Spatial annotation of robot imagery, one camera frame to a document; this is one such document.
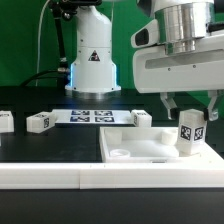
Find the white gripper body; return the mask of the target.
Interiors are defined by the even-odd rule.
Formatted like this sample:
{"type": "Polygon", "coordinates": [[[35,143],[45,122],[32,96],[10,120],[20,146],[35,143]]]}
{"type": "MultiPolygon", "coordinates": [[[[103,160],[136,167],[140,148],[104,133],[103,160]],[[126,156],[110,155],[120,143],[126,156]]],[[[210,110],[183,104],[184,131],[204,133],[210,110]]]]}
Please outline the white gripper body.
{"type": "Polygon", "coordinates": [[[154,19],[131,37],[141,93],[224,89],[224,22],[154,19]]]}

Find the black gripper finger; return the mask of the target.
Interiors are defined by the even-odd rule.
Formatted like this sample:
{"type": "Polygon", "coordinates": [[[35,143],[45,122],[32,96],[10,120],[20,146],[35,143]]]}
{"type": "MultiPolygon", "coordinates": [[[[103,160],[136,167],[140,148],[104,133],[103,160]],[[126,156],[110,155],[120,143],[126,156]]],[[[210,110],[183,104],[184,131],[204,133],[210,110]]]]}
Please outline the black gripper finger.
{"type": "Polygon", "coordinates": [[[204,110],[205,121],[215,121],[218,119],[219,114],[218,114],[217,103],[218,103],[219,96],[220,96],[219,90],[210,90],[208,92],[208,97],[210,99],[210,102],[204,110]]]}
{"type": "Polygon", "coordinates": [[[165,106],[170,120],[175,120],[178,117],[178,107],[174,101],[175,94],[170,92],[162,92],[160,99],[165,106]]]}

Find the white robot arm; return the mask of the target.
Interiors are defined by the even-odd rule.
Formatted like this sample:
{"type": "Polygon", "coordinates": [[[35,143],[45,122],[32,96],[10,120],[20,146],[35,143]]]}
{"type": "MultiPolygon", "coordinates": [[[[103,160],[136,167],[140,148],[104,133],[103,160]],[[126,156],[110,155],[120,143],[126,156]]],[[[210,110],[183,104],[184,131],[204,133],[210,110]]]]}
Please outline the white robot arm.
{"type": "MultiPolygon", "coordinates": [[[[171,119],[175,92],[206,91],[204,118],[218,118],[224,95],[224,23],[214,19],[217,0],[136,0],[152,20],[131,37],[133,75],[141,93],[158,93],[171,119]]],[[[84,96],[117,91],[111,60],[112,23],[92,1],[77,3],[77,58],[70,88],[84,96]]]]}

